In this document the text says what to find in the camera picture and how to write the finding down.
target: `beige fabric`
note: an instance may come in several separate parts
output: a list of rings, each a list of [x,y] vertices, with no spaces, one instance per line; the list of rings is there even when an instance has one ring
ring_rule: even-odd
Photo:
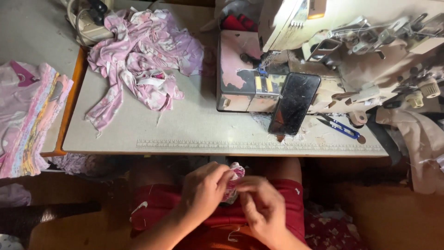
[[[444,173],[436,162],[444,154],[444,131],[429,118],[402,109],[377,111],[376,122],[397,127],[404,137],[412,166],[413,189],[444,194]]]

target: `blue handled snips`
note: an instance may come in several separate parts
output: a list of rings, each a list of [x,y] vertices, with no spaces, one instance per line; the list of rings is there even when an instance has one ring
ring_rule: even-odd
[[[353,130],[353,129],[345,126],[344,124],[336,121],[335,119],[333,119],[327,115],[324,115],[322,113],[319,115],[325,119],[325,120],[321,120],[321,119],[317,118],[323,124],[336,129],[337,131],[343,133],[344,135],[346,135],[352,139],[358,140],[358,142],[361,144],[365,143],[365,138],[362,135],[360,135],[356,130]]]

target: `hand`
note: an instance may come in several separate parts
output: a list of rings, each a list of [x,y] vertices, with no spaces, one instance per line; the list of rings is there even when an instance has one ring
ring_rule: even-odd
[[[284,197],[259,176],[240,179],[236,190],[253,236],[270,249],[281,249],[283,237],[292,237],[285,226]]]
[[[229,166],[208,163],[185,176],[179,209],[200,225],[217,208],[234,172]]]

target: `smartphone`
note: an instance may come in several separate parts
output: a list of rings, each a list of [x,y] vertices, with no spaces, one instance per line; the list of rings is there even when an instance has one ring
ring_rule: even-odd
[[[277,101],[268,132],[296,135],[321,83],[317,75],[289,73]]]

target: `person's left hand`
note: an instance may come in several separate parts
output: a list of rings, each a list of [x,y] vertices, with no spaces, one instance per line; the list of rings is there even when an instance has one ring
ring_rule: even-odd
[[[185,176],[179,209],[198,226],[217,208],[234,172],[215,161]]]

